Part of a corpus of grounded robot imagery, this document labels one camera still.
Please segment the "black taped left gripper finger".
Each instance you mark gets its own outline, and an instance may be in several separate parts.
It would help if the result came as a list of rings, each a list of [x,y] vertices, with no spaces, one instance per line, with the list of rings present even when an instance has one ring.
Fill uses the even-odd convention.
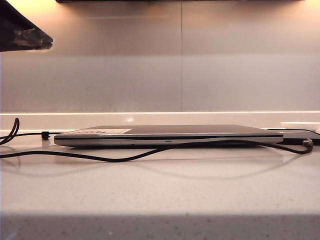
[[[0,2],[0,51],[47,50],[53,39],[6,0]]]

